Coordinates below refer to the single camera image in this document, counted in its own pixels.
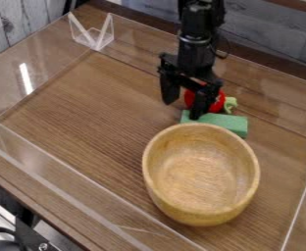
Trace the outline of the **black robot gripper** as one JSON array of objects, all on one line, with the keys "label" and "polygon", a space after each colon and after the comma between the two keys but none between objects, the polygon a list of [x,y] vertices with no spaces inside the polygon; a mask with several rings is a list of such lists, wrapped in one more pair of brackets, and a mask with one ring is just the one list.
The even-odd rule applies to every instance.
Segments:
[{"label": "black robot gripper", "polygon": [[[176,53],[159,55],[161,101],[165,105],[173,103],[179,99],[181,87],[195,91],[190,108],[190,119],[194,121],[208,111],[222,88],[222,80],[214,73],[216,42],[216,35],[202,39],[179,36]],[[195,80],[200,80],[206,86],[202,88]]]}]

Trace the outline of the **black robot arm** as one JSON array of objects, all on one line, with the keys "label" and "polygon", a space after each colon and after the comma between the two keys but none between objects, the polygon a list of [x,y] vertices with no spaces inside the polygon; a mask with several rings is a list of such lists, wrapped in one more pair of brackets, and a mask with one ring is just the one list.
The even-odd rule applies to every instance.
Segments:
[{"label": "black robot arm", "polygon": [[214,73],[218,57],[218,28],[223,24],[223,0],[177,0],[180,28],[177,53],[159,54],[157,66],[161,101],[173,103],[180,88],[194,93],[190,119],[196,120],[210,111],[222,88],[222,80]]}]

